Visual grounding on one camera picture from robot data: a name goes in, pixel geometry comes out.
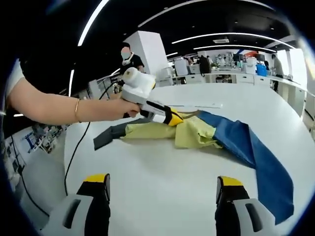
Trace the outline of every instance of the white sleeve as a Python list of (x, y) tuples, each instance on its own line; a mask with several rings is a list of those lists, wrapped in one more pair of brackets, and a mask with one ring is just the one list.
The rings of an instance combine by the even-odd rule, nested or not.
[(11, 93), (12, 89), (14, 88), (14, 86), (16, 86), (16, 84), (20, 81), (21, 78), (23, 78), (23, 72), (20, 66), (20, 62), (19, 60), (16, 60), (13, 66), (13, 70), (10, 74), (9, 80), (8, 80), (8, 84), (6, 87), (6, 92), (5, 92), (5, 97), (7, 98), (9, 96), (9, 94)]

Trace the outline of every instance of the hand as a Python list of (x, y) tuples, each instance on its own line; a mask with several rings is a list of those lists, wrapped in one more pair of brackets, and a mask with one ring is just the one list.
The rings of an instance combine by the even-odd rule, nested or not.
[(140, 112), (140, 107), (132, 102), (127, 102), (123, 99), (109, 100), (113, 109), (113, 120), (123, 118), (125, 113), (128, 113), (131, 117), (135, 117)]

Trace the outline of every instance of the round white table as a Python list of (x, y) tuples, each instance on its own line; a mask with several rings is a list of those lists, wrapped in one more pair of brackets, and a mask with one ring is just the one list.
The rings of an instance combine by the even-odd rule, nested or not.
[[(293, 180), (294, 215), (277, 230), (283, 235), (294, 227), (314, 193), (315, 143), (289, 104), (269, 88), (246, 84), (169, 86), (154, 89), (151, 97), (166, 105), (222, 104), (198, 109), (249, 124)], [(176, 149), (174, 140), (114, 140), (94, 151), (96, 136), (130, 120), (91, 123), (67, 177), (69, 193), (76, 193), (88, 175), (111, 175), (109, 235), (216, 235), (218, 176), (240, 180), (251, 198), (258, 197), (255, 170), (224, 150)], [(74, 124), (67, 130), (65, 169), (86, 126)]]

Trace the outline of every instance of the yellow cloth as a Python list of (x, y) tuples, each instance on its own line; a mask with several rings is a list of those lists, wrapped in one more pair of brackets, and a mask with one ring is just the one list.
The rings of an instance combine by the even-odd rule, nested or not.
[(126, 126), (126, 136), (123, 139), (165, 139), (175, 138), (177, 148), (201, 148), (214, 146), (221, 148), (213, 140), (216, 129), (196, 116), (184, 118), (177, 126), (150, 122), (146, 124), (129, 124)]

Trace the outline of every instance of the blue cloth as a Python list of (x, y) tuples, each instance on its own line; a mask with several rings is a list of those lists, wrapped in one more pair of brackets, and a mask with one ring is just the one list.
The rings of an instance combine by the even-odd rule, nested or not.
[(216, 128), (215, 140), (256, 169), (258, 199), (275, 216), (276, 224), (289, 218), (294, 212), (292, 179), (251, 128), (205, 111), (197, 116)]

